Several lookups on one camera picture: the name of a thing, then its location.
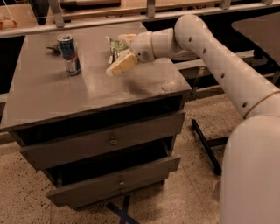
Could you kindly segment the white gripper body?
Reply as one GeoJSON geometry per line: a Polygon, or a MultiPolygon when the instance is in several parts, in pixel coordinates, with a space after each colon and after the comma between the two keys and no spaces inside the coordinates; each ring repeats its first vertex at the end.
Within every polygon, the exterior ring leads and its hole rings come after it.
{"type": "Polygon", "coordinates": [[[152,32],[147,31],[137,34],[131,42],[130,49],[138,57],[140,62],[147,63],[154,61],[152,32]]]}

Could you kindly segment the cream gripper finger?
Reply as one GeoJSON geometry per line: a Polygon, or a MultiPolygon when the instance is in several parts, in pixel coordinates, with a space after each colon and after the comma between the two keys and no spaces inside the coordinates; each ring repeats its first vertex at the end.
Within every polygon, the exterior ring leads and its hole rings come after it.
{"type": "Polygon", "coordinates": [[[121,34],[118,36],[118,39],[127,47],[131,46],[132,41],[136,37],[136,34],[121,34]]]}
{"type": "Polygon", "coordinates": [[[107,76],[116,76],[123,72],[135,67],[138,63],[138,58],[134,53],[127,53],[118,58],[113,64],[106,70],[107,76]]]}

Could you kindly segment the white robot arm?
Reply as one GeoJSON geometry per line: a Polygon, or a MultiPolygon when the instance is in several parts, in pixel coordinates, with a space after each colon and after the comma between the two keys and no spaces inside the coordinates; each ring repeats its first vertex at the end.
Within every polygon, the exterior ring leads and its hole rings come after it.
{"type": "Polygon", "coordinates": [[[109,76],[159,58],[200,57],[243,121],[230,134],[220,184],[220,224],[280,224],[280,90],[219,42],[201,18],[123,34],[109,76]]]}

